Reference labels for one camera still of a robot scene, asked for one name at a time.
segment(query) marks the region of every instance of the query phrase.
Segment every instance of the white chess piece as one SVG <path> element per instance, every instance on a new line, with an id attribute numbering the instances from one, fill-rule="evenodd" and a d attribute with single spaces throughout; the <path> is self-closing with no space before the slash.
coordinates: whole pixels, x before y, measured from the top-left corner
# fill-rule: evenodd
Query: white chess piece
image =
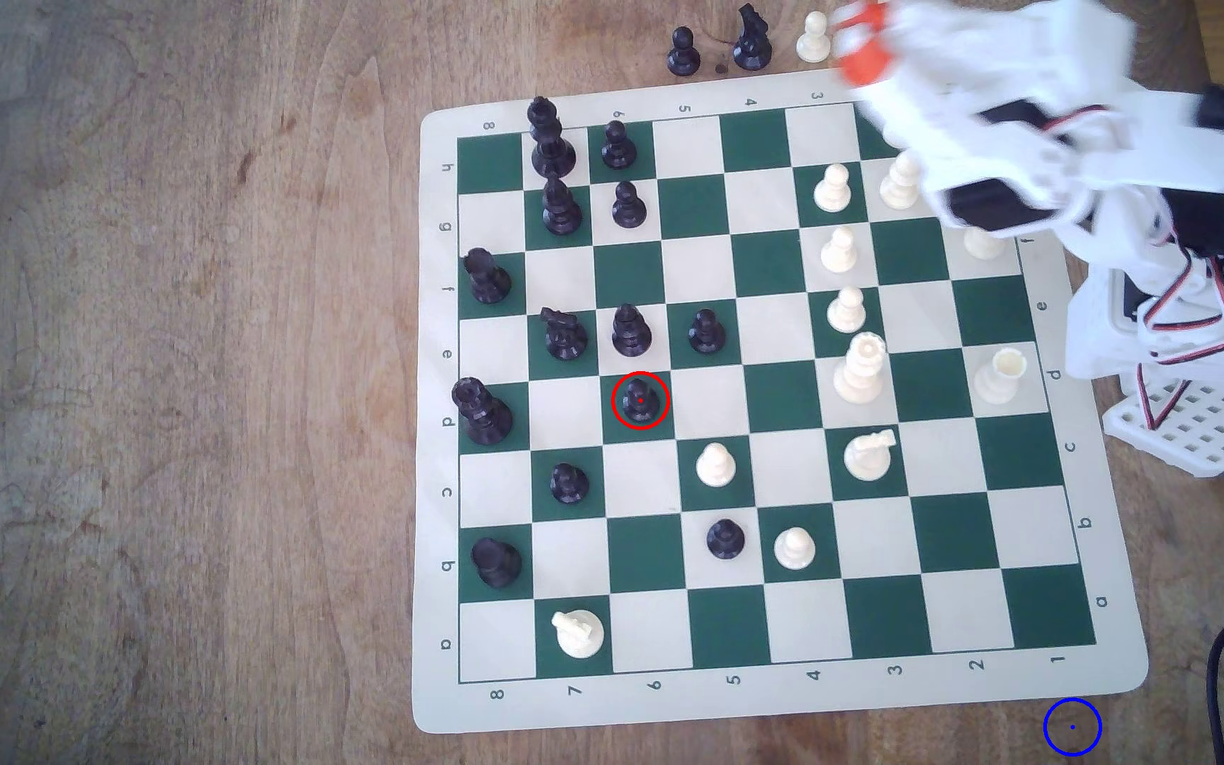
<path id="1" fill-rule="evenodd" d="M 853 192 L 848 188 L 848 169 L 829 165 L 825 176 L 815 184 L 815 206 L 826 213 L 837 213 L 848 206 Z"/>
<path id="2" fill-rule="evenodd" d="M 859 332 L 834 370 L 834 389 L 845 401 L 869 404 L 881 394 L 884 367 L 885 340 L 874 332 Z"/>
<path id="3" fill-rule="evenodd" d="M 1007 404 L 1018 392 L 1018 378 L 1028 371 L 1028 360 L 1017 349 L 999 349 L 990 362 L 976 371 L 971 387 L 988 404 Z"/>
<path id="4" fill-rule="evenodd" d="M 772 553 L 783 568 L 798 572 L 815 559 L 815 540 L 807 530 L 794 525 L 777 535 L 772 542 Z"/>
<path id="5" fill-rule="evenodd" d="M 853 229 L 847 226 L 834 229 L 830 241 L 820 248 L 820 264 L 835 273 L 843 273 L 857 263 L 858 251 L 853 246 Z"/>
<path id="6" fill-rule="evenodd" d="M 698 458 L 698 479 L 714 488 L 720 488 L 734 479 L 734 458 L 725 443 L 707 443 Z"/>
<path id="7" fill-rule="evenodd" d="M 602 619 L 591 611 L 579 608 L 562 614 L 559 611 L 551 617 L 554 624 L 554 639 L 575 659 L 588 659 L 602 649 Z"/>
<path id="8" fill-rule="evenodd" d="M 867 308 L 862 307 L 862 290 L 857 286 L 843 286 L 840 296 L 830 301 L 825 318 L 830 321 L 830 327 L 838 329 L 843 334 L 852 334 L 862 328 L 867 322 Z"/>
<path id="9" fill-rule="evenodd" d="M 881 479 L 891 470 L 891 447 L 895 444 L 895 431 L 881 430 L 870 436 L 858 436 L 843 448 L 843 466 L 853 474 L 853 479 Z"/>
<path id="10" fill-rule="evenodd" d="M 819 64 L 830 58 L 830 39 L 825 37 L 830 20 L 824 11 L 810 11 L 805 15 L 805 34 L 796 42 L 796 55 L 803 61 Z"/>

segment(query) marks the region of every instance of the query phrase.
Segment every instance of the white pawn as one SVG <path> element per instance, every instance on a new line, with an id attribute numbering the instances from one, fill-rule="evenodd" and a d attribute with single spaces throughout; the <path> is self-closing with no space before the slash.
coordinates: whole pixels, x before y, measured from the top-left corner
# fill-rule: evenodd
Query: white pawn
<path id="1" fill-rule="evenodd" d="M 845 401 L 869 404 L 881 394 L 885 340 L 874 332 L 859 332 L 834 370 L 834 389 Z"/>
<path id="2" fill-rule="evenodd" d="M 1017 349 L 999 349 L 990 362 L 976 371 L 971 387 L 988 404 L 1007 404 L 1018 392 L 1018 379 L 1028 371 L 1028 360 Z"/>
<path id="3" fill-rule="evenodd" d="M 830 58 L 830 39 L 825 37 L 830 20 L 825 12 L 810 11 L 805 15 L 805 34 L 796 42 L 796 55 L 803 61 L 819 64 Z"/>
<path id="4" fill-rule="evenodd" d="M 830 321 L 830 327 L 845 334 L 860 329 L 867 322 L 867 308 L 862 307 L 862 290 L 857 286 L 843 286 L 840 296 L 830 301 L 825 318 Z"/>
<path id="5" fill-rule="evenodd" d="M 853 192 L 848 190 L 848 169 L 843 165 L 825 168 L 825 179 L 815 184 L 815 206 L 826 213 L 837 213 L 848 206 Z"/>

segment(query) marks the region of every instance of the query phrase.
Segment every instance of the green square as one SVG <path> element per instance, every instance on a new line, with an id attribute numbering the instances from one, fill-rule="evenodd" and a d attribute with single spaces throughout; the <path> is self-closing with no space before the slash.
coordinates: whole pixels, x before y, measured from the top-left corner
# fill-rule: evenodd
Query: green square
<path id="1" fill-rule="evenodd" d="M 509 433 L 504 436 L 499 443 L 494 443 L 492 447 L 482 447 L 481 444 L 470 441 L 470 438 L 465 435 L 465 430 L 461 427 L 460 414 L 453 410 L 452 422 L 455 424 L 455 437 L 461 441 L 463 455 L 482 455 L 486 452 L 520 452 L 526 449 L 528 443 L 530 442 L 526 383 L 503 382 L 501 386 L 485 386 L 485 388 L 488 388 L 490 393 L 493 394 L 496 399 L 507 404 L 513 411 L 513 430 L 509 430 Z"/>
<path id="2" fill-rule="evenodd" d="M 455 193 L 518 191 L 523 160 L 523 133 L 458 138 Z"/>
<path id="3" fill-rule="evenodd" d="M 919 545 L 919 570 L 961 572 L 995 569 L 995 526 L 990 501 L 983 492 L 909 497 L 914 512 L 914 537 Z"/>
<path id="4" fill-rule="evenodd" d="M 815 541 L 815 559 L 800 570 L 791 570 L 772 553 L 777 535 L 797 528 Z M 763 546 L 764 581 L 840 579 L 840 543 L 834 534 L 834 506 L 759 508 L 759 545 Z"/>
<path id="5" fill-rule="evenodd" d="M 1092 645 L 1094 614 L 1078 564 L 1004 569 L 1015 649 Z"/>
<path id="6" fill-rule="evenodd" d="M 971 416 L 961 349 L 891 354 L 889 361 L 901 422 Z"/>
<path id="7" fill-rule="evenodd" d="M 470 562 L 470 548 L 485 536 L 498 539 L 519 548 L 523 556 L 523 572 L 513 584 L 494 589 L 480 581 L 480 573 Z M 457 583 L 460 588 L 461 602 L 481 602 L 486 600 L 526 600 L 532 597 L 532 525 L 490 525 L 488 528 L 463 529 L 455 551 Z"/>
<path id="8" fill-rule="evenodd" d="M 603 129 L 605 125 L 594 125 L 585 130 L 589 142 L 589 180 L 591 182 L 643 181 L 655 176 L 655 122 L 625 122 L 625 137 L 635 144 L 635 163 L 621 170 L 613 170 L 602 162 Z"/>
<path id="9" fill-rule="evenodd" d="M 551 494 L 551 471 L 569 463 L 589 477 L 589 493 L 572 506 Z M 602 448 L 532 452 L 532 520 L 597 519 L 603 515 Z"/>
<path id="10" fill-rule="evenodd" d="M 523 192 L 523 217 L 526 222 L 526 250 L 561 250 L 568 246 L 588 246 L 592 244 L 592 215 L 601 213 L 589 204 L 589 186 L 569 186 L 574 201 L 584 212 L 584 222 L 569 235 L 557 236 L 546 230 L 541 222 L 541 190 Z"/>
<path id="11" fill-rule="evenodd" d="M 721 487 L 707 486 L 696 476 L 696 460 L 707 443 L 721 443 L 734 458 L 734 479 Z M 696 438 L 678 442 L 678 491 L 684 510 L 720 510 L 754 507 L 754 460 L 749 459 L 749 437 Z"/>
<path id="12" fill-rule="evenodd" d="M 541 316 L 536 313 L 528 316 L 528 379 L 597 376 L 597 316 L 591 310 L 575 310 L 574 316 L 579 317 L 579 324 L 589 334 L 589 348 L 584 349 L 579 357 L 568 361 L 562 361 L 546 350 L 546 322 L 541 322 Z"/>
<path id="13" fill-rule="evenodd" d="M 825 179 L 829 165 L 805 165 L 792 168 L 791 181 L 796 184 L 796 211 L 802 219 L 802 228 L 836 226 L 840 223 L 860 223 L 867 220 L 867 195 L 862 192 L 862 165 L 842 163 L 848 169 L 848 190 L 853 196 L 847 207 L 837 213 L 826 213 L 815 206 L 815 186 Z"/>
<path id="14" fill-rule="evenodd" d="M 608 519 L 612 592 L 683 589 L 683 525 L 677 513 Z"/>
<path id="15" fill-rule="evenodd" d="M 859 480 L 843 466 L 843 449 L 858 436 L 879 433 L 890 427 L 895 430 L 895 447 L 891 447 L 891 470 L 881 479 Z M 874 425 L 870 427 L 836 427 L 825 430 L 825 446 L 830 452 L 830 486 L 834 498 L 875 499 L 876 497 L 905 497 L 908 490 L 905 485 L 905 457 L 901 454 L 901 430 L 896 425 Z"/>
<path id="16" fill-rule="evenodd" d="M 871 224 L 875 278 L 881 285 L 940 282 L 947 278 L 942 224 L 938 218 Z"/>
<path id="17" fill-rule="evenodd" d="M 802 430 L 820 426 L 820 388 L 814 361 L 744 367 L 749 430 Z"/>
<path id="18" fill-rule="evenodd" d="M 1060 486 L 1061 452 L 1050 414 L 990 416 L 976 421 L 984 485 L 989 488 Z"/>
<path id="19" fill-rule="evenodd" d="M 688 606 L 693 668 L 771 663 L 761 584 L 690 589 Z"/>
<path id="20" fill-rule="evenodd" d="M 660 406 L 668 406 L 668 414 L 663 415 L 663 421 L 655 427 L 638 428 L 622 424 L 616 414 L 612 412 L 612 389 L 621 376 L 606 375 L 601 379 L 602 388 L 602 442 L 603 443 L 630 443 L 630 442 L 663 442 L 667 438 L 673 438 L 673 381 L 670 378 L 668 372 L 655 372 L 663 381 L 660 384 L 654 377 L 647 377 L 645 375 L 635 375 L 646 381 L 656 393 L 660 393 Z M 629 383 L 633 377 L 627 377 L 622 386 Z"/>
<path id="21" fill-rule="evenodd" d="M 659 240 L 592 248 L 592 286 L 599 307 L 663 302 L 663 256 Z"/>
<path id="22" fill-rule="evenodd" d="M 848 332 L 840 332 L 830 327 L 826 313 L 830 304 L 840 296 L 838 290 L 825 293 L 810 293 L 810 335 L 815 339 L 815 357 L 836 357 L 848 353 L 848 344 L 853 341 L 853 335 Z M 862 308 L 867 311 L 867 322 L 862 323 L 858 332 L 873 332 L 875 335 L 885 338 L 885 324 L 881 322 L 881 293 L 875 286 L 862 289 Z"/>
<path id="23" fill-rule="evenodd" d="M 714 354 L 698 353 L 689 343 L 692 321 L 704 307 L 714 310 L 715 318 L 725 328 L 725 345 Z M 673 370 L 739 364 L 739 316 L 734 312 L 734 301 L 677 302 L 668 306 L 668 313 L 670 362 Z"/>
<path id="24" fill-rule="evenodd" d="M 805 291 L 800 231 L 732 235 L 731 253 L 734 259 L 734 294 L 741 297 Z"/>
<path id="25" fill-rule="evenodd" d="M 612 640 L 616 633 L 612 627 L 612 606 L 606 595 L 585 597 L 553 597 L 537 600 L 535 611 L 535 676 L 537 678 L 574 678 L 586 676 L 610 676 L 612 673 Z M 554 635 L 551 617 L 557 611 L 569 613 L 584 610 L 595 614 L 602 622 L 602 647 L 588 659 L 575 659 L 561 650 L 561 641 Z"/>
<path id="26" fill-rule="evenodd" d="M 660 237 L 728 235 L 725 176 L 660 179 Z"/>
<path id="27" fill-rule="evenodd" d="M 1023 277 L 952 282 L 961 343 L 991 345 L 1034 338 L 1032 307 Z"/>
<path id="28" fill-rule="evenodd" d="M 919 575 L 843 580 L 854 659 L 933 654 Z"/>

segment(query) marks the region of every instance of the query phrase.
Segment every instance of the white square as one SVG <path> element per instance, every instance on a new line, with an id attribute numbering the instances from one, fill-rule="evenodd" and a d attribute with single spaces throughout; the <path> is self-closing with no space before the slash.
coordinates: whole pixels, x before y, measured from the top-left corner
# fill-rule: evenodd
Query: white square
<path id="1" fill-rule="evenodd" d="M 704 302 L 734 296 L 734 253 L 731 237 L 693 236 L 660 242 L 663 257 L 663 300 Z"/>
<path id="2" fill-rule="evenodd" d="M 635 195 L 645 203 L 645 222 L 634 229 L 623 229 L 612 219 L 616 184 L 595 184 L 590 187 L 589 207 L 592 209 L 585 211 L 585 218 L 592 222 L 594 245 L 655 242 L 660 239 L 660 185 L 655 179 L 632 184 L 635 185 Z"/>
<path id="3" fill-rule="evenodd" d="M 749 435 L 754 504 L 760 508 L 834 501 L 825 431 L 778 430 Z"/>
<path id="4" fill-rule="evenodd" d="M 717 176 L 723 171 L 720 119 L 694 116 L 690 120 L 655 122 L 657 179 Z"/>
<path id="5" fill-rule="evenodd" d="M 922 580 L 933 651 L 1013 647 L 1000 569 L 927 573 Z"/>
<path id="6" fill-rule="evenodd" d="M 984 492 L 984 465 L 976 421 L 901 424 L 901 455 L 911 497 Z"/>
<path id="7" fill-rule="evenodd" d="M 612 671 L 692 667 L 689 591 L 613 592 Z"/>
<path id="8" fill-rule="evenodd" d="M 805 293 L 755 295 L 734 301 L 739 356 L 744 364 L 808 361 L 815 357 L 810 301 Z"/>
<path id="9" fill-rule="evenodd" d="M 681 509 L 678 449 L 673 442 L 603 443 L 602 481 L 610 519 Z"/>
<path id="10" fill-rule="evenodd" d="M 532 600 L 461 602 L 461 682 L 536 676 Z"/>
<path id="11" fill-rule="evenodd" d="M 466 318 L 461 322 L 461 377 L 486 386 L 521 383 L 528 378 L 526 316 Z"/>
<path id="12" fill-rule="evenodd" d="M 464 193 L 457 198 L 457 242 L 461 255 L 482 248 L 494 255 L 526 250 L 523 192 Z"/>
<path id="13" fill-rule="evenodd" d="M 857 163 L 858 122 L 851 103 L 826 103 L 786 111 L 786 143 L 791 147 L 791 164 L 834 165 Z"/>
<path id="14" fill-rule="evenodd" d="M 536 600 L 611 591 L 606 519 L 532 524 L 532 596 Z"/>
<path id="15" fill-rule="evenodd" d="M 764 584 L 763 601 L 774 662 L 853 657 L 843 580 Z"/>
<path id="16" fill-rule="evenodd" d="M 726 173 L 725 209 L 732 235 L 783 231 L 802 225 L 797 218 L 791 168 Z"/>
<path id="17" fill-rule="evenodd" d="M 705 532 L 721 519 L 733 520 L 744 531 L 744 550 L 730 561 L 712 556 L 705 547 Z M 763 584 L 763 548 L 759 513 L 754 508 L 683 513 L 683 573 L 688 589 Z"/>
<path id="18" fill-rule="evenodd" d="M 843 579 L 919 573 L 909 497 L 836 502 L 834 534 Z"/>
<path id="19" fill-rule="evenodd" d="M 955 349 L 961 327 L 952 300 L 952 282 L 881 285 L 881 323 L 885 350 L 892 354 Z"/>
<path id="20" fill-rule="evenodd" d="M 994 547 L 1005 569 L 1075 564 L 1075 525 L 1061 486 L 990 492 Z"/>
<path id="21" fill-rule="evenodd" d="M 524 256 L 528 283 L 528 313 L 553 307 L 572 313 L 594 310 L 597 297 L 592 285 L 592 247 L 535 250 Z"/>
<path id="22" fill-rule="evenodd" d="M 678 438 L 748 433 L 744 368 L 732 365 L 674 370 L 673 431 Z"/>
<path id="23" fill-rule="evenodd" d="M 461 455 L 461 528 L 532 523 L 532 453 Z"/>
<path id="24" fill-rule="evenodd" d="M 650 350 L 640 356 L 622 356 L 612 344 L 614 307 L 600 307 L 599 375 L 629 375 L 633 372 L 663 372 L 670 367 L 670 312 L 663 304 L 638 305 L 640 316 L 650 327 Z"/>
<path id="25" fill-rule="evenodd" d="M 534 379 L 528 383 L 528 420 L 534 450 L 596 447 L 602 443 L 602 390 L 597 377 Z"/>

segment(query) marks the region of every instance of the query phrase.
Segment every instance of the blue circle marker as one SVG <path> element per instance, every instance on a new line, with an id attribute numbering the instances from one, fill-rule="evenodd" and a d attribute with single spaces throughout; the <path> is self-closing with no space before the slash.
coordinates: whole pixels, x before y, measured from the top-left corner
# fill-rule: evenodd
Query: blue circle marker
<path id="1" fill-rule="evenodd" d="M 1080 752 L 1066 752 L 1066 750 L 1061 749 L 1059 745 L 1055 744 L 1055 742 L 1051 741 L 1051 731 L 1047 730 L 1047 723 L 1051 722 L 1051 712 L 1055 712 L 1055 707 L 1065 704 L 1066 701 L 1077 701 L 1077 703 L 1080 703 L 1082 705 L 1088 706 L 1089 707 L 1089 712 L 1094 712 L 1094 720 L 1099 722 L 1099 732 L 1094 737 L 1094 743 L 1091 743 L 1089 745 L 1087 745 L 1086 748 L 1081 749 Z M 1073 731 L 1075 726 L 1070 726 L 1070 730 Z M 1099 745 L 1099 742 L 1103 741 L 1103 715 L 1099 715 L 1099 711 L 1097 710 L 1097 707 L 1094 705 L 1089 704 L 1086 700 L 1076 699 L 1076 696 L 1072 695 L 1069 699 L 1062 699 L 1061 701 L 1056 701 L 1055 704 L 1051 705 L 1050 709 L 1048 709 L 1045 711 L 1045 717 L 1042 717 L 1042 736 L 1045 737 L 1047 745 L 1049 745 L 1051 749 L 1054 749 L 1056 754 L 1062 754 L 1065 756 L 1080 756 L 1081 754 L 1088 754 L 1091 752 L 1094 752 L 1094 747 Z"/>

